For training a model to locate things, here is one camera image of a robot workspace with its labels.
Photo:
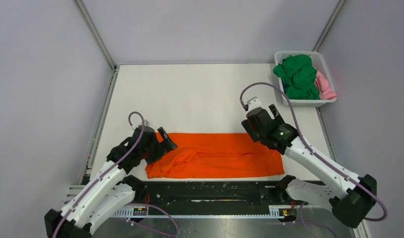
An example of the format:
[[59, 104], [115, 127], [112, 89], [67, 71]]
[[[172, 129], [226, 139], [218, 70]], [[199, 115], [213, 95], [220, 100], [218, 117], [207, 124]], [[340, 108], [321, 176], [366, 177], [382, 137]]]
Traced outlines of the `orange t shirt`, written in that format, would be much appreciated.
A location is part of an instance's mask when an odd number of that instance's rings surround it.
[[238, 179], [283, 175], [281, 154], [246, 133], [171, 133], [178, 146], [147, 165], [149, 179]]

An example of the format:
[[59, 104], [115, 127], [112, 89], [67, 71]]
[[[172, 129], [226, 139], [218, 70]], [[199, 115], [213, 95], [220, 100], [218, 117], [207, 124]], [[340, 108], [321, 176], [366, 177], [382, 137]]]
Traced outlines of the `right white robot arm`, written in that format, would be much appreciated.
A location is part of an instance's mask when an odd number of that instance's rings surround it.
[[295, 127], [284, 122], [275, 105], [269, 106], [269, 113], [256, 99], [243, 108], [247, 114], [241, 124], [254, 142], [296, 161], [324, 183], [317, 185], [287, 175], [276, 190], [277, 200], [282, 204], [300, 200], [320, 206], [347, 227], [357, 228], [376, 204], [376, 179], [369, 174], [361, 177], [318, 151], [299, 136]]

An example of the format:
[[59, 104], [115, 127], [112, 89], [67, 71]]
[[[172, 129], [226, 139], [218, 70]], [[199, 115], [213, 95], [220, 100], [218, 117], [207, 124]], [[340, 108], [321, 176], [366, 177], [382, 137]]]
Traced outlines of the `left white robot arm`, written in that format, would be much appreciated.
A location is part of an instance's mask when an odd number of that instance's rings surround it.
[[49, 238], [90, 238], [96, 229], [128, 203], [141, 203], [146, 184], [130, 171], [141, 161], [153, 164], [177, 149], [165, 130], [138, 126], [133, 135], [111, 149], [97, 174], [60, 210], [49, 210], [45, 228]]

